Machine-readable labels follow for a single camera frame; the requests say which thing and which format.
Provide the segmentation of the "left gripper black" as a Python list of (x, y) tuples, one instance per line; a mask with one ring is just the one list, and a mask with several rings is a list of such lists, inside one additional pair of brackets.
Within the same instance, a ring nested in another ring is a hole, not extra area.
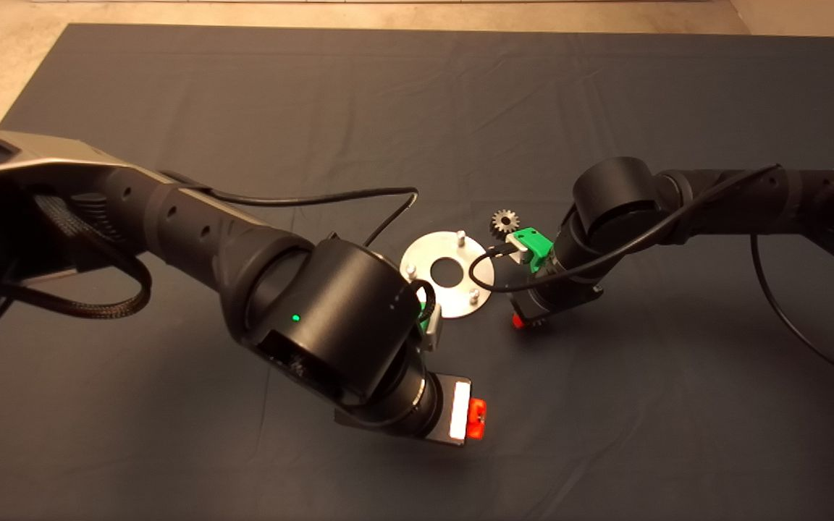
[(472, 381), (467, 377), (430, 373), (417, 405), (406, 412), (390, 425), (368, 425), (337, 410), (335, 422), (345, 428), (452, 447), (463, 447), (467, 439), (480, 441), (487, 427), (486, 400), (472, 398)]

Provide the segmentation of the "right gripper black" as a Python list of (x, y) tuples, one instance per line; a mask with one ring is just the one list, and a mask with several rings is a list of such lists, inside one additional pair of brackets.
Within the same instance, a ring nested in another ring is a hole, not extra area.
[(598, 284), (579, 281), (556, 281), (537, 288), (512, 293), (514, 329), (526, 329), (526, 321), (542, 321), (591, 301), (598, 300), (603, 289)]

